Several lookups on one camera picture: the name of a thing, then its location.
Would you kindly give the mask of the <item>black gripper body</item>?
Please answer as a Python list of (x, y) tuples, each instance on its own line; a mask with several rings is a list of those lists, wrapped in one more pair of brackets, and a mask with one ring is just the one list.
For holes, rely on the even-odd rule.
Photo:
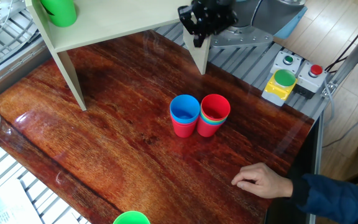
[(227, 14), (234, 8), (236, 0), (199, 0), (197, 1), (197, 15)]

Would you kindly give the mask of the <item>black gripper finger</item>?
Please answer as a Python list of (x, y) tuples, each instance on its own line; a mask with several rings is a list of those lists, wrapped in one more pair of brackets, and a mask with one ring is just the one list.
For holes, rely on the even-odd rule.
[(189, 34), (194, 36), (193, 44), (200, 48), (208, 36), (211, 35), (211, 21), (209, 9), (204, 2), (192, 2), (189, 6), (180, 6), (178, 16), (180, 22)]
[(209, 35), (218, 35), (228, 27), (234, 25), (238, 21), (237, 14), (234, 11), (222, 12), (216, 14), (209, 25)]

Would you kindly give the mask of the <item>person's hand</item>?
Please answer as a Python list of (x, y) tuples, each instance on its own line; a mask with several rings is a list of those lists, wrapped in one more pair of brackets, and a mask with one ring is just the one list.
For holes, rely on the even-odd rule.
[(241, 167), (231, 184), (262, 198), (289, 198), (293, 193), (290, 179), (278, 175), (261, 162)]

